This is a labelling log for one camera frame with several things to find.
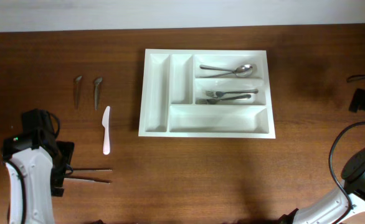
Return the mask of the white plastic knife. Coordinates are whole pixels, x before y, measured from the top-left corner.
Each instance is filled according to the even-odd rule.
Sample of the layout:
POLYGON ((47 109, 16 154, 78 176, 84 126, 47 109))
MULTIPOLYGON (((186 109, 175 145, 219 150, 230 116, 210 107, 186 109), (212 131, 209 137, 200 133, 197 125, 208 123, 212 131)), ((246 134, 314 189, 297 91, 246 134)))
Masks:
POLYGON ((110 106, 105 108, 102 126, 104 127, 104 140, 103 140, 103 154, 109 155, 110 153, 110 133, 109 133, 109 120, 110 120, 110 106))

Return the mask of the metal fork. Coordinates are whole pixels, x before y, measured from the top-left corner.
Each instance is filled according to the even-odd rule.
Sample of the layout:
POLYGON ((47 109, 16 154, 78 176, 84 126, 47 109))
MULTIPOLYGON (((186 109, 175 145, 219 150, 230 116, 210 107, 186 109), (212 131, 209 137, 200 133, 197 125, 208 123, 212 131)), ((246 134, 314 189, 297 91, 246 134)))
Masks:
POLYGON ((198 105, 216 105, 217 103, 221 102, 221 101, 231 101, 231 100, 246 100, 246 99, 250 99, 252 96, 251 95, 240 95, 240 96, 235 96, 235 97, 229 97, 229 98, 209 98, 209 99, 204 99, 204 98, 200 98, 196 100, 196 104, 198 105))
POLYGON ((210 90, 204 90, 202 93, 205 96, 208 96, 208 97, 211 97, 211 98, 221 98, 224 95, 228 95, 228 94, 257 94, 258 89, 241 90, 241 91, 210 91, 210 90))

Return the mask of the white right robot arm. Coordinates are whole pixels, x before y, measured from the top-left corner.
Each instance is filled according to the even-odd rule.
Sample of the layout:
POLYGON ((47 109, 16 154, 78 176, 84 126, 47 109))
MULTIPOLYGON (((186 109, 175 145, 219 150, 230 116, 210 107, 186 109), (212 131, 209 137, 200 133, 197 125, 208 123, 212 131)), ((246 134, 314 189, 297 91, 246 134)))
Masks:
POLYGON ((365 126, 365 121, 344 128, 334 140, 329 150, 328 166, 336 188, 313 205, 295 209, 282 215, 278 223, 284 224, 331 224, 341 223, 350 217, 365 212, 365 148, 361 149, 343 167, 339 181, 333 170, 333 154, 339 140, 350 129, 365 126))

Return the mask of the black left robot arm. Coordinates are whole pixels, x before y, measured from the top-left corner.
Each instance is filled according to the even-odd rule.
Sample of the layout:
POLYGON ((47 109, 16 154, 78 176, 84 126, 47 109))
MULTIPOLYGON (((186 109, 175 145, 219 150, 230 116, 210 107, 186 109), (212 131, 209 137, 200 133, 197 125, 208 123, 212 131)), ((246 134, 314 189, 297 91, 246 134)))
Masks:
POLYGON ((1 149, 11 185, 7 222, 54 223, 52 197, 64 194, 75 144, 57 140, 60 121, 46 110, 30 110, 21 120, 22 133, 1 149))

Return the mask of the dark metal knife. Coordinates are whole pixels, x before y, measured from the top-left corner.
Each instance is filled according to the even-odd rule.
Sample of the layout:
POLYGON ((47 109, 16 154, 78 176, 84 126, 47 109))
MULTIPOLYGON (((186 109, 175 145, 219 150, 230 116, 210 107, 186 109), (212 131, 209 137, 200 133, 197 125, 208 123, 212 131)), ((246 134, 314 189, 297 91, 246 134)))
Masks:
POLYGON ((74 108, 77 110, 80 102, 80 90, 81 90, 81 81, 83 76, 78 76, 74 80, 74 91, 73 91, 73 99, 74 99, 74 108))
POLYGON ((95 104, 95 110, 98 109, 98 105, 99 105, 99 97, 100 97, 100 84, 103 81, 102 77, 98 77, 95 81, 94 81, 94 86, 95 86, 95 90, 94 90, 94 104, 95 104))

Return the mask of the dark metal rod utensil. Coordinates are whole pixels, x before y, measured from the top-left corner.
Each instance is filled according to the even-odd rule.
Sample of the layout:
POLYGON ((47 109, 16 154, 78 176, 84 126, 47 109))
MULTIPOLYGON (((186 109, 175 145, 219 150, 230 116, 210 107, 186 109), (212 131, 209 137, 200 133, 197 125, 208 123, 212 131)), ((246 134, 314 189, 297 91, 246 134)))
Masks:
POLYGON ((103 179, 102 176, 111 174, 112 172, 113 169, 111 168, 74 169, 73 171, 68 171, 64 179, 89 183, 110 184, 112 181, 110 179, 103 179))

